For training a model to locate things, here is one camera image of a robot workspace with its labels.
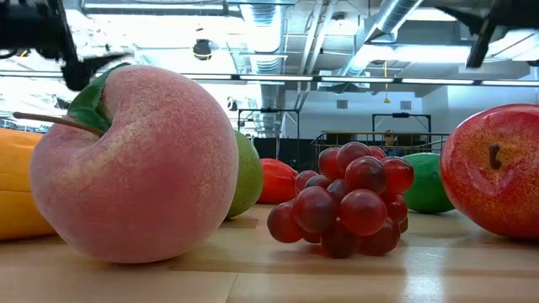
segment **yellow squash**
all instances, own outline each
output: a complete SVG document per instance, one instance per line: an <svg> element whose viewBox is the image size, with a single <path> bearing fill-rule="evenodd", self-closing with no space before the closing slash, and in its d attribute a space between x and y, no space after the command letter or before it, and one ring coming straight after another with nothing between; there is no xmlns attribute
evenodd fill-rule
<svg viewBox="0 0 539 303"><path fill-rule="evenodd" d="M29 186L30 157L41 137L0 129L0 240L55 233L37 210Z"/></svg>

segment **ventilation pipe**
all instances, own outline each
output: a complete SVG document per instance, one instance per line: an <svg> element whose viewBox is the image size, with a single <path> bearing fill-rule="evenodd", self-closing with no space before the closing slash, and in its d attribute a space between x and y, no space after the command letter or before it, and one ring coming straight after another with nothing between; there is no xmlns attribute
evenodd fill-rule
<svg viewBox="0 0 539 303"><path fill-rule="evenodd" d="M372 26L360 29L356 36L358 50L340 71L340 76L358 77L367 68L370 61L361 55L362 46L383 35L396 36L396 32L406 21L406 18L419 6L423 0L384 0L376 22Z"/></svg>
<svg viewBox="0 0 539 303"><path fill-rule="evenodd" d="M240 5L245 24L251 30L248 47L253 53L261 56L251 56L252 71L260 75L282 74L285 59L279 54L283 47L284 11L280 5L243 4ZM283 109L285 107L285 87L282 85L261 85L262 108ZM276 121L282 121L282 114L260 114L261 128L266 137L279 136L280 127L275 127Z"/></svg>

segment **red grape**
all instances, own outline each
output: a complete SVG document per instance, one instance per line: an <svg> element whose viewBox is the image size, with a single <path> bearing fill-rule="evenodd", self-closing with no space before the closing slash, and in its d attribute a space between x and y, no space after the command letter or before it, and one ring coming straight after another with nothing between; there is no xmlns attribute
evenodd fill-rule
<svg viewBox="0 0 539 303"><path fill-rule="evenodd" d="M395 196L393 201L386 201L387 207L387 216L390 217L393 221L400 224L408 216L408 206L406 205L406 200L400 194Z"/></svg>
<svg viewBox="0 0 539 303"><path fill-rule="evenodd" d="M320 156L318 156L318 168L330 180L342 178L342 174L337 168L337 153L339 153L339 149L337 147L331 147L322 151Z"/></svg>
<svg viewBox="0 0 539 303"><path fill-rule="evenodd" d="M401 235L408 230L408 217L398 224L398 229L400 229Z"/></svg>
<svg viewBox="0 0 539 303"><path fill-rule="evenodd" d="M338 206L326 189L318 186L303 189L296 197L292 216L303 231L320 233L326 231L337 219Z"/></svg>
<svg viewBox="0 0 539 303"><path fill-rule="evenodd" d="M346 168L344 181L350 190L369 189L377 194L383 193L387 187L384 167L372 156L355 159Z"/></svg>
<svg viewBox="0 0 539 303"><path fill-rule="evenodd" d="M299 194L299 192L301 192L305 188L305 183L307 183L310 178L317 175L317 172L311 170L304 171L298 174L296 177L296 194Z"/></svg>
<svg viewBox="0 0 539 303"><path fill-rule="evenodd" d="M386 172L387 192L404 194L414 183L414 167L400 157L386 157L381 160Z"/></svg>
<svg viewBox="0 0 539 303"><path fill-rule="evenodd" d="M380 231L372 236L360 238L359 252L368 256L383 256L395 249L400 239L398 224L386 218Z"/></svg>
<svg viewBox="0 0 539 303"><path fill-rule="evenodd" d="M317 175L317 176L314 176L314 177L310 178L305 183L305 188L310 188L312 186L318 186L318 187L326 189L330 184L331 184L331 180L326 178L326 176Z"/></svg>
<svg viewBox="0 0 539 303"><path fill-rule="evenodd" d="M363 143L350 142L344 144L337 153L337 168L342 176L352 161L363 156L371 156L371 150Z"/></svg>
<svg viewBox="0 0 539 303"><path fill-rule="evenodd" d="M372 156L378 160L387 157L386 153L380 147L369 147L369 149L371 150Z"/></svg>
<svg viewBox="0 0 539 303"><path fill-rule="evenodd" d="M271 236L283 243L298 242L303 237L302 229L292 218L292 203L277 205L268 215L268 230Z"/></svg>
<svg viewBox="0 0 539 303"><path fill-rule="evenodd" d="M323 250L331 258L350 258L357 249L358 237L337 219L320 237Z"/></svg>
<svg viewBox="0 0 539 303"><path fill-rule="evenodd" d="M318 233L311 233L311 232L303 232L303 240L311 243L311 244L319 244L320 243L320 234Z"/></svg>
<svg viewBox="0 0 539 303"><path fill-rule="evenodd" d="M358 189L340 202L339 216L344 226L357 236L370 236L382 228L387 208L374 192Z"/></svg>
<svg viewBox="0 0 539 303"><path fill-rule="evenodd" d="M339 205L345 195L348 194L346 183L343 179L337 179L328 186L328 193L334 199L334 202Z"/></svg>

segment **person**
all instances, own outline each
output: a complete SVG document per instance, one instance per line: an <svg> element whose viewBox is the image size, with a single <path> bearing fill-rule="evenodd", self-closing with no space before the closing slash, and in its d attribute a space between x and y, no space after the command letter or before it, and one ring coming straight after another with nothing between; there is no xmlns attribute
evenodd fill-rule
<svg viewBox="0 0 539 303"><path fill-rule="evenodd" d="M394 132L393 130L386 130L382 150L388 157L402 157L404 156L404 150L396 147L397 136L395 136Z"/></svg>

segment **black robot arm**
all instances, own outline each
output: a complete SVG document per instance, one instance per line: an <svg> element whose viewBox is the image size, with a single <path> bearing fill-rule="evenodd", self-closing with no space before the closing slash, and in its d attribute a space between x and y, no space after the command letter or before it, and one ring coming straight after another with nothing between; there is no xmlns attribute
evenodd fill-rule
<svg viewBox="0 0 539 303"><path fill-rule="evenodd" d="M129 55L108 54L79 61L62 0L36 0L34 6L26 0L4 0L0 3L0 37L0 50L8 51L0 59L14 56L18 49L35 49L45 59L63 60L61 72L73 91L83 90L99 68Z"/></svg>

